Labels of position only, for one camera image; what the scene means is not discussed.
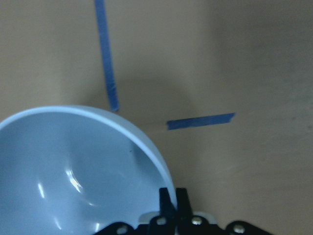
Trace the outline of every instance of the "long blue tape strip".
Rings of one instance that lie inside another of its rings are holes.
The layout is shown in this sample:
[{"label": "long blue tape strip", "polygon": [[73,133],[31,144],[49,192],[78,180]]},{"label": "long blue tape strip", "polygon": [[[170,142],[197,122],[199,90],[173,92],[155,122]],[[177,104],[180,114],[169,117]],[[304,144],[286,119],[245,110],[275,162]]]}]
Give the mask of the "long blue tape strip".
[{"label": "long blue tape strip", "polygon": [[110,41],[109,32],[107,27],[106,10],[104,0],[94,0],[94,6],[96,10],[102,65],[105,75],[105,82],[107,87],[107,94],[110,103],[110,109],[117,111],[119,103],[117,99],[116,85],[113,73],[111,52],[110,52]]},{"label": "long blue tape strip", "polygon": [[195,117],[187,119],[172,120],[167,122],[168,130],[176,130],[188,127],[208,126],[231,122],[231,119],[235,116],[235,113],[221,114],[206,117]]}]

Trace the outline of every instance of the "plastic bowl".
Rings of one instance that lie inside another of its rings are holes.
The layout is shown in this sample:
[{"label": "plastic bowl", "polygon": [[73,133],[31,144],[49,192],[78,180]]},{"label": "plastic bowl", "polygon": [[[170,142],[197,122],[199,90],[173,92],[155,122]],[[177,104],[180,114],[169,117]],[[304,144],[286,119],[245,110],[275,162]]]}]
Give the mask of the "plastic bowl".
[{"label": "plastic bowl", "polygon": [[40,107],[0,123],[0,231],[91,235],[137,225],[175,190],[154,144],[137,127],[86,106]]}]

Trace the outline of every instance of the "blue tape strip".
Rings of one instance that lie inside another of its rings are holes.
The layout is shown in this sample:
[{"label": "blue tape strip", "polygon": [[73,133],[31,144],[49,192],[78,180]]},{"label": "blue tape strip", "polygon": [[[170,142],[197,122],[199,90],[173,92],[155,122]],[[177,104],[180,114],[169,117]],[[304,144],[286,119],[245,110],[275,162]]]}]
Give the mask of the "blue tape strip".
[{"label": "blue tape strip", "polygon": [[235,116],[235,113],[231,113],[231,114],[221,114],[221,115],[214,115],[214,116],[173,120],[173,121],[167,122],[167,129],[176,130],[176,129],[188,128],[188,127],[223,124],[223,123],[230,122],[234,116]]},{"label": "blue tape strip", "polygon": [[107,87],[107,94],[112,111],[117,111],[119,108],[116,85],[114,80],[109,32],[107,27],[106,10],[104,0],[94,0],[94,6],[97,15],[100,47],[102,54],[102,65],[105,75],[105,82]]}]

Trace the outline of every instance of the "beige surface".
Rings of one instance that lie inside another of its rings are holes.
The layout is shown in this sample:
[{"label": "beige surface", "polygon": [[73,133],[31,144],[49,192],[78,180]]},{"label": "beige surface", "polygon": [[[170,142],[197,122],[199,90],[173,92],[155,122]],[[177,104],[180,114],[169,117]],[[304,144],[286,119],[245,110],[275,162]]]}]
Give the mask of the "beige surface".
[{"label": "beige surface", "polygon": [[[313,2],[108,0],[119,114],[162,152],[195,210],[313,231]],[[93,2],[0,2],[0,119],[108,109]],[[165,123],[236,112],[230,124]]]}]

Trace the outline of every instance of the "metal bolt head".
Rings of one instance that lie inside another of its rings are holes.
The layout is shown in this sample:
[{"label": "metal bolt head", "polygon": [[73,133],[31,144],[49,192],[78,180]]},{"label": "metal bolt head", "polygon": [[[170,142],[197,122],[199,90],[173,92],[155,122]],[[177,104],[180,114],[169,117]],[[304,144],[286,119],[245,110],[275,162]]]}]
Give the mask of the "metal bolt head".
[{"label": "metal bolt head", "polygon": [[236,224],[233,228],[234,232],[237,234],[243,234],[245,232],[245,228],[244,226],[242,226],[241,224]]},{"label": "metal bolt head", "polygon": [[194,216],[191,219],[191,223],[194,225],[200,225],[200,224],[202,224],[202,219],[199,216]]},{"label": "metal bolt head", "polygon": [[165,225],[166,224],[166,218],[165,217],[160,217],[156,220],[156,224],[158,225]]},{"label": "metal bolt head", "polygon": [[127,226],[126,226],[126,225],[122,225],[121,227],[119,227],[119,228],[116,230],[116,233],[117,233],[118,235],[122,235],[122,234],[127,233],[127,231],[128,231]]}]

